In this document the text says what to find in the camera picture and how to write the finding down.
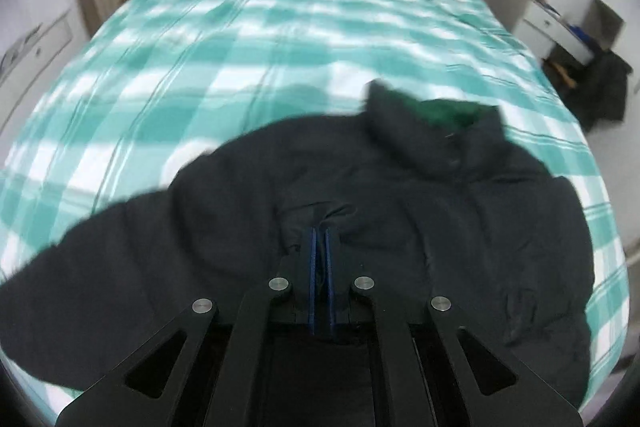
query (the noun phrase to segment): bedsheet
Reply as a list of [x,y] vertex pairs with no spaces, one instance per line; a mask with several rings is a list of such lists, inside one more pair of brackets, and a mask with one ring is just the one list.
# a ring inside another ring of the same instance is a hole
[[[374,78],[416,98],[497,105],[508,138],[572,181],[594,247],[588,399],[622,350],[625,257],[577,122],[482,0],[128,1],[10,151],[0,173],[0,277],[78,220],[168,184],[226,140],[291,116],[357,112]],[[78,395],[3,360],[49,419]]]

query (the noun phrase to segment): green and white checkered bedsheet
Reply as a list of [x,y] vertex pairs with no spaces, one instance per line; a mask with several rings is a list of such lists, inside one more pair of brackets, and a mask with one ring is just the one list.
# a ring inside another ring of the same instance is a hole
[[[229,139],[290,116],[358,111],[374,78],[420,99],[498,105],[508,137],[571,179],[594,247],[591,396],[628,317],[613,213],[578,124],[482,0],[130,0],[65,68],[10,152],[3,276],[79,219],[168,184]],[[7,363],[50,417],[74,396]]]

